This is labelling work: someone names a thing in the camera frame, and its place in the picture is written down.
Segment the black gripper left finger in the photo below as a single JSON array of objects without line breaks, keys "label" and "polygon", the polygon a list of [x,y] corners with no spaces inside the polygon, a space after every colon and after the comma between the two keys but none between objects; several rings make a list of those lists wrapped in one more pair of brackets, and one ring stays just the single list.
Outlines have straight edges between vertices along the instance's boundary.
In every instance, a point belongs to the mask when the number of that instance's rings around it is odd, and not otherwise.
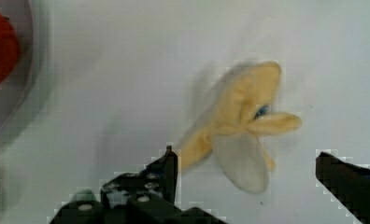
[{"label": "black gripper left finger", "polygon": [[178,155],[168,146],[142,171],[108,181],[97,197],[76,193],[49,224],[227,224],[198,207],[176,207],[177,180]]}]

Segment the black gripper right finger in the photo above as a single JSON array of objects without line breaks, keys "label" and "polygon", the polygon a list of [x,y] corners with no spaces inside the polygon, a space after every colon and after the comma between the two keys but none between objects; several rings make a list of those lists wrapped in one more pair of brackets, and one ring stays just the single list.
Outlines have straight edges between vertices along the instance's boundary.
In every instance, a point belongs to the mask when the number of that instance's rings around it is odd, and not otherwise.
[{"label": "black gripper right finger", "polygon": [[370,224],[370,169],[321,152],[315,176],[362,224]]}]

